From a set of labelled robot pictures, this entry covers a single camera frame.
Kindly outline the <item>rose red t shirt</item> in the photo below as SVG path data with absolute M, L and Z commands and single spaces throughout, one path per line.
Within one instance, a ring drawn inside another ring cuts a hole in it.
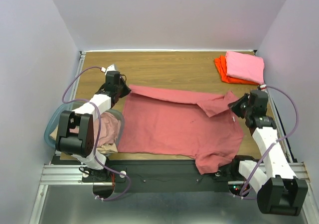
M 237 154 L 244 133 L 228 106 L 237 99 L 232 92 L 130 89 L 119 152 L 187 156 L 201 174 L 217 172 Z

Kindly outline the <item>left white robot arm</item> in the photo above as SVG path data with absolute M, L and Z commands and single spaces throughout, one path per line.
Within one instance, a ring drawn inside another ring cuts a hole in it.
M 114 66 L 100 68 L 105 75 L 105 82 L 90 100 L 75 99 L 69 101 L 84 104 L 72 111 L 60 114 L 55 148 L 68 153 L 94 170 L 99 181 L 110 178 L 111 172 L 130 180 L 124 172 L 115 171 L 106 166 L 107 157 L 97 151 L 101 134 L 101 114 L 110 110 L 120 98 L 127 96 L 130 89 L 123 75 Z

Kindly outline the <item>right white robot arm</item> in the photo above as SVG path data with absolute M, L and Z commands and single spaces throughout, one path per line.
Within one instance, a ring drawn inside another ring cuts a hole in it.
M 238 197 L 247 199 L 248 193 L 254 190 L 261 213 L 298 216 L 308 185 L 305 180 L 297 177 L 282 151 L 281 141 L 291 134 L 279 138 L 274 119 L 266 115 L 268 88 L 268 85 L 259 85 L 257 89 L 228 105 L 238 117 L 245 120 L 262 155 L 257 162 L 238 160 L 229 167 L 229 173 L 234 179 L 245 178 Z

